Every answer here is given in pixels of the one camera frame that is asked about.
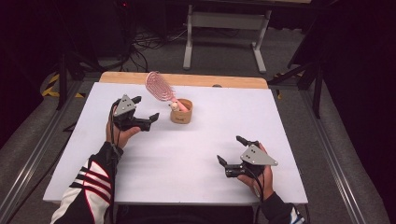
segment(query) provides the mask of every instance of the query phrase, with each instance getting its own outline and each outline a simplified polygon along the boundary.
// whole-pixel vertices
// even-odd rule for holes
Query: gray floor
[[[235,31],[222,32],[227,35],[236,34]],[[276,73],[288,71],[287,64],[304,36],[299,31],[268,30],[262,46],[262,56],[267,67],[266,75],[258,72],[249,46],[251,40],[256,37],[253,32],[240,31],[234,37],[227,37],[213,30],[195,30],[191,70],[189,71],[182,69],[185,45],[183,37],[185,36],[183,35],[160,49],[143,51],[142,53],[148,60],[148,69],[162,73],[264,77],[269,80]],[[134,55],[133,58],[138,63],[143,64],[141,57],[138,59]],[[136,71],[136,67],[131,61],[123,68],[128,71]],[[95,77],[86,78],[79,92],[89,93],[95,80],[97,80]],[[45,88],[47,82],[48,80],[43,83],[43,88]],[[304,103],[303,95],[297,90],[279,88],[282,89],[282,99],[279,100],[275,96],[276,104],[295,160],[301,170],[309,201],[308,208],[311,222],[356,223],[347,211],[344,198],[326,159],[315,122],[310,116],[310,109]],[[61,150],[68,136],[68,133],[62,132],[62,129],[78,120],[85,99],[73,98],[49,142],[46,153],[22,194],[22,198],[47,170]],[[35,149],[42,133],[50,122],[50,118],[56,113],[56,105],[56,97],[45,97],[44,102],[0,150],[1,199],[6,198],[20,169]],[[365,222],[389,223],[382,200],[361,166],[325,85],[321,97],[320,115],[320,123],[329,137],[334,155],[342,167]],[[58,205],[42,201],[49,181],[50,175],[46,176],[11,223],[50,222],[51,214]],[[299,205],[298,208],[307,217],[304,206]],[[266,223],[265,218],[261,217],[261,223]]]

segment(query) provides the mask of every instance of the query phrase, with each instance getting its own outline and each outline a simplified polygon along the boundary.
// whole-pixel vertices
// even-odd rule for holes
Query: pink hairbrush
[[[158,72],[150,72],[146,78],[146,89],[160,101],[172,101],[178,104],[180,111],[188,112],[189,110],[179,102],[172,87],[163,79]]]

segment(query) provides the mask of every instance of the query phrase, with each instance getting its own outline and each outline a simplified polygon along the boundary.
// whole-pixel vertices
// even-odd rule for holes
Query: floor
[[[188,71],[182,69],[185,37],[185,32],[182,30],[169,36],[169,40],[172,41],[163,46],[155,46],[155,43],[151,43],[152,49],[136,47],[145,56],[149,71],[264,77],[270,80],[276,73],[288,71],[287,64],[304,35],[299,30],[269,29],[267,31],[262,45],[262,56],[267,67],[265,75],[258,72],[249,46],[251,40],[256,38],[254,32],[194,30],[192,63]],[[129,60],[121,69],[144,72],[144,69],[136,65],[138,63],[145,67],[143,57],[133,54],[132,59],[134,62]],[[107,60],[101,63],[106,65],[112,62]],[[32,153],[43,144],[43,139],[47,139],[42,157],[37,159],[39,161],[37,167],[33,167],[28,173],[27,184],[25,188],[21,188],[24,191],[18,191],[22,193],[16,200],[21,203],[21,200],[30,194],[29,190],[39,182],[41,176],[44,178],[10,223],[50,222],[50,217],[58,205],[42,201],[51,179],[51,172],[47,175],[44,173],[66,144],[69,133],[64,132],[64,128],[78,121],[92,84],[98,80],[99,75],[88,73],[82,82],[70,80],[70,89],[78,89],[78,92],[85,93],[86,96],[72,97],[64,111],[56,110],[57,97],[44,97],[44,102],[0,150],[0,169],[2,170],[0,198],[5,199],[15,195],[8,195],[8,193],[11,189],[15,189],[13,184],[17,176]],[[43,83],[43,90],[53,76],[54,74],[49,74]],[[292,86],[294,82],[295,79],[291,78],[272,89],[309,201],[308,211],[303,205],[298,205],[299,210],[312,223],[389,223],[382,200],[361,166],[326,86],[322,88],[321,119],[315,119],[309,107],[312,91],[298,91]],[[280,90],[281,97],[276,95],[275,89]],[[48,133],[46,130],[51,119],[56,116],[60,116],[58,125],[53,132],[43,137],[43,133]],[[0,209],[4,211],[5,208],[6,204],[2,204]],[[264,217],[260,217],[260,221],[267,223]]]

